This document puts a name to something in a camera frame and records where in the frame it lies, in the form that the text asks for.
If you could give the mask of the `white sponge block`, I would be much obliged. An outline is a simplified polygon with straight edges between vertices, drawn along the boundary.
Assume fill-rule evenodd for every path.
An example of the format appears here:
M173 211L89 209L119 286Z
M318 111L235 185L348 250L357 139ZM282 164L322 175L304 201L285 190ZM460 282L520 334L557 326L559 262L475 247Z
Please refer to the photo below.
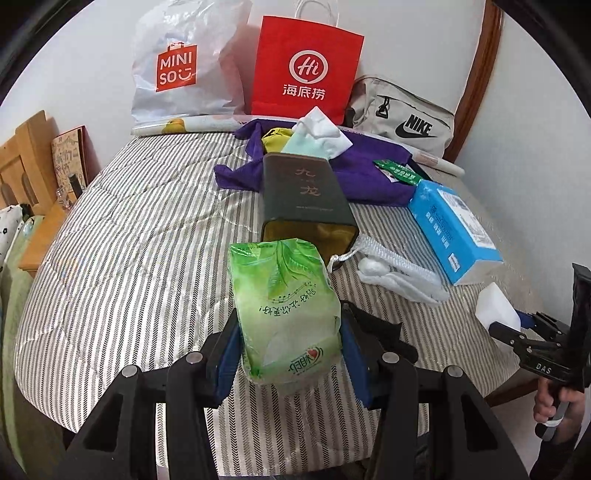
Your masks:
M475 316L486 330L489 330L495 322L516 331L521 330L517 311L495 282L490 283L480 292Z

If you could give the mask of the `white mesh bag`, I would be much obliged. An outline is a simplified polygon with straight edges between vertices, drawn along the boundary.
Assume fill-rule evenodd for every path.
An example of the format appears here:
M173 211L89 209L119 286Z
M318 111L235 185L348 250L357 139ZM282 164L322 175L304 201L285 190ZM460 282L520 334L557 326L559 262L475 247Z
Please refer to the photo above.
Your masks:
M379 286L410 302L439 306L450 299L438 274L388 249L374 238L360 234L349 251L332 255L327 270L360 254L356 275L363 284Z

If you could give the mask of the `green tissue pack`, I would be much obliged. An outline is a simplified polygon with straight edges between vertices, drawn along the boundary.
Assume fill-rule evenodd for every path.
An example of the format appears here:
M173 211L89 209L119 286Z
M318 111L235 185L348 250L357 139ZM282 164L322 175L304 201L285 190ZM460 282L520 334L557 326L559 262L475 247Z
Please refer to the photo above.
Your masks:
M228 269L250 381L296 389L339 362L341 302L314 245L235 243Z

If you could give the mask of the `green snack packet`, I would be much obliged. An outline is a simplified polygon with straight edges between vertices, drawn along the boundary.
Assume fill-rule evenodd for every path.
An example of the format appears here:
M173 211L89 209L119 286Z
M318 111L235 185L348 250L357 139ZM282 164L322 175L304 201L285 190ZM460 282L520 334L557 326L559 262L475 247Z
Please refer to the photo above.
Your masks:
M392 183L401 182L417 187L423 177L407 166L400 165L391 160L375 160L374 165Z

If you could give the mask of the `white mint sock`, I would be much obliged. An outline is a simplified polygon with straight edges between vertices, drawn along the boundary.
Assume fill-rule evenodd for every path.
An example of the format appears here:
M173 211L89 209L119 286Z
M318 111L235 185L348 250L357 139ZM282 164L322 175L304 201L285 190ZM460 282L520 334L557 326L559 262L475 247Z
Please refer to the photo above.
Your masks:
M315 106L307 115L297 120L281 152L329 161L339 157L352 146L353 142L318 106Z

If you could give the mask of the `yellow black pouch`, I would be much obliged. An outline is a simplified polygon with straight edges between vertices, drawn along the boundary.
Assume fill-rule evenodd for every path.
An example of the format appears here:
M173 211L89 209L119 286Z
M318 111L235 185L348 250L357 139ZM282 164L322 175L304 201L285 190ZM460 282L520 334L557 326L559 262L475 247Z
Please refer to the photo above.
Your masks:
M293 130L290 128L271 128L262 137L264 152L280 153L292 135Z

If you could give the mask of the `blue tissue pack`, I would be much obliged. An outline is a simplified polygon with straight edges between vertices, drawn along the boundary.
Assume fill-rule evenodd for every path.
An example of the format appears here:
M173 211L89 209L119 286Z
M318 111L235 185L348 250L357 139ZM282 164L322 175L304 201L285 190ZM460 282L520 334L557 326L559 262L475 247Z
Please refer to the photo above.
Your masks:
M482 283L503 264L485 228L451 188L422 180L408 208L452 285Z

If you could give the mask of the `dark green tin box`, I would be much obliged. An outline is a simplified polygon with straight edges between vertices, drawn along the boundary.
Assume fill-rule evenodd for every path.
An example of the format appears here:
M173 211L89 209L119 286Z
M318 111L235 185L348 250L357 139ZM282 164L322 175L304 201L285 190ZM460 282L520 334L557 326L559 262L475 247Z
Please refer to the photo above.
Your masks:
M263 242L298 238L322 260L349 252L360 230L329 161L270 153L263 157Z

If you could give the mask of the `colourful bedding pile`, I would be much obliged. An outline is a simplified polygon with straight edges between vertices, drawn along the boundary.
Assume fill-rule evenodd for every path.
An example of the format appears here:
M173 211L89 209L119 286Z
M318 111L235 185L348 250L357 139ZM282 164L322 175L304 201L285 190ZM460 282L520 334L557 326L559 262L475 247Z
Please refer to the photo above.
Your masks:
M29 479L48 479L62 459L62 428L29 403L16 384L16 336L32 278L18 265L38 217L27 205L23 220L1 266L1 461Z

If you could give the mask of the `rolled printed paper tube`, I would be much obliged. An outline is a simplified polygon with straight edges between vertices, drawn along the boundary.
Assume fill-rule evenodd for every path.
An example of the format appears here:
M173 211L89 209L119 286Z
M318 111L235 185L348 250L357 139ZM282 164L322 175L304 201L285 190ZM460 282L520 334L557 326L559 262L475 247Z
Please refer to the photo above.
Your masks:
M177 133L231 132L233 133L252 120L270 120L273 122L294 123L296 120L287 117L253 116L253 115L197 115L173 119L160 119L141 123L131 128L131 135L136 137L155 136ZM441 157L429 154L407 143L392 140L375 134L366 136L400 145L409 151L412 159L421 165L461 178L465 170Z

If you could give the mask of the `white dotted pillow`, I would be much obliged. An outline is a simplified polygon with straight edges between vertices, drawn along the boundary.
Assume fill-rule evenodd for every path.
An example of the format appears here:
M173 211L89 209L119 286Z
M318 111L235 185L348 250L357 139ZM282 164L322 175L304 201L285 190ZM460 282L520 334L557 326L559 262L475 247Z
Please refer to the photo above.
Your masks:
M20 205L10 205L0 211L0 264L4 266L8 251L23 220Z

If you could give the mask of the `wooden headboard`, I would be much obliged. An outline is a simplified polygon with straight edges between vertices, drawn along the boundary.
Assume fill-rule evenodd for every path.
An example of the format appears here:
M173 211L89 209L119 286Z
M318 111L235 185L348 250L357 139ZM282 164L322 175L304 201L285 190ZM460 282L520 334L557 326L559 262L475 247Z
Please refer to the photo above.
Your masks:
M1 207L27 204L34 215L45 215L56 201L57 181L51 141L55 124L38 111L1 146Z

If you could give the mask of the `red Haidilao paper bag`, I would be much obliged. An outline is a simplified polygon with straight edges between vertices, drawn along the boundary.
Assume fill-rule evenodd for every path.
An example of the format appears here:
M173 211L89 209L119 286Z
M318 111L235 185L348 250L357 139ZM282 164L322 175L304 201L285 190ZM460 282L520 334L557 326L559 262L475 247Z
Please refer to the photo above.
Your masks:
M318 1L322 22L294 16L263 16L252 79L250 113L300 118L318 107L336 125L346 116L365 37L339 28L339 3Z

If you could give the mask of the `white Miniso plastic bag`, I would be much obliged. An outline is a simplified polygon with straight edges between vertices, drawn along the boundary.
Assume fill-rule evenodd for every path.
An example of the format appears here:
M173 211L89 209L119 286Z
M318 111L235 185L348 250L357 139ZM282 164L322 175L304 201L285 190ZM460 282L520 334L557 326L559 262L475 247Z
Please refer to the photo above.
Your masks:
M133 43L137 125L245 111L235 43L249 1L163 1L137 22Z

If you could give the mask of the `brown wooden door frame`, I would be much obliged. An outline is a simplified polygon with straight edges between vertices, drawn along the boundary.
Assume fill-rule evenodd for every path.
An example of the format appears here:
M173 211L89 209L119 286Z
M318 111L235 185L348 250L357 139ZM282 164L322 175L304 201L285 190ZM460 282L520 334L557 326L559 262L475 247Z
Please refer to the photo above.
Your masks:
M476 53L455 115L454 138L445 151L445 159L452 163L456 162L485 97L496 63L502 28L502 10L493 1L486 1Z

